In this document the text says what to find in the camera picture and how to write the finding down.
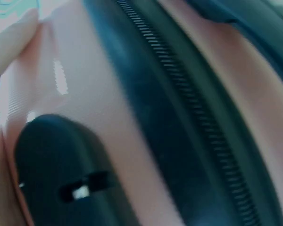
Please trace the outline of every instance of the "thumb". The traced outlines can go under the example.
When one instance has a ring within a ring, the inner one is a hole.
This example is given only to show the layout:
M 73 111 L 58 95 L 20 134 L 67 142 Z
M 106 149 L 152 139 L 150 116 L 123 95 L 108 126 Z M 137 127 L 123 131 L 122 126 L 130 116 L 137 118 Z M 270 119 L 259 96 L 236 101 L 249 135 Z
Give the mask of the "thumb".
M 37 24 L 38 11 L 34 8 L 0 33 L 0 76 L 33 37 Z

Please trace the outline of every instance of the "zipper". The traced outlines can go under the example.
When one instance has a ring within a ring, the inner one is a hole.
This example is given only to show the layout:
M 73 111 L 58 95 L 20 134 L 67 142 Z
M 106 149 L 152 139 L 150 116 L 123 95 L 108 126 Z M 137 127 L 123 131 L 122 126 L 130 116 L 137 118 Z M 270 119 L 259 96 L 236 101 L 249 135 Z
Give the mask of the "zipper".
M 242 226 L 260 226 L 261 220 L 237 160 L 203 96 L 170 46 L 127 0 L 116 0 L 155 53 L 169 81 L 184 102 L 206 144 L 240 217 Z

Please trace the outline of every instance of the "zipper teeth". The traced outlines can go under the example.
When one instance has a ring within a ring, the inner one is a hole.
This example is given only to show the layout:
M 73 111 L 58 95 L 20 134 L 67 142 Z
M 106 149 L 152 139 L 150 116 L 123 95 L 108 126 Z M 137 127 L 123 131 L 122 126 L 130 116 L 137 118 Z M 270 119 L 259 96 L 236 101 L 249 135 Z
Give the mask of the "zipper teeth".
M 216 164 L 223 174 L 226 187 L 231 194 L 243 226 L 262 225 L 250 191 L 240 172 L 229 144 L 216 120 L 205 104 L 203 97 L 189 79 L 183 65 L 176 59 L 170 47 L 145 17 L 137 12 L 127 0 L 116 0 L 128 15 L 141 35 L 149 43 L 169 79 L 183 98 L 188 111 L 199 130 L 204 134 L 205 143 L 211 150 Z

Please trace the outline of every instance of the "hand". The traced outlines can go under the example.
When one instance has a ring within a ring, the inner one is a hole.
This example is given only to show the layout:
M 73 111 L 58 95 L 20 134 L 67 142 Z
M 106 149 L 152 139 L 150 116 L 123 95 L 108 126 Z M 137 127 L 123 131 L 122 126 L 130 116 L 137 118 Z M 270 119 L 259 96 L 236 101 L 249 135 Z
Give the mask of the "hand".
M 38 25 L 37 9 L 29 10 L 0 34 L 0 77 L 33 37 Z M 25 225 L 8 171 L 0 129 L 0 226 Z

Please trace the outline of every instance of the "dark gray rubber trim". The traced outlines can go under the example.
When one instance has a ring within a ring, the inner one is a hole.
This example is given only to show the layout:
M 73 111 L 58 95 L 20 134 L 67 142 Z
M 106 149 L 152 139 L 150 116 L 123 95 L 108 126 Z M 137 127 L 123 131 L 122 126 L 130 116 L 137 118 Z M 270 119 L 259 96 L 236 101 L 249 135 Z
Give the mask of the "dark gray rubber trim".
M 153 1 L 85 5 L 186 225 L 282 225 L 239 113 L 170 17 Z
M 186 0 L 203 17 L 232 24 L 283 80 L 283 16 L 266 0 Z

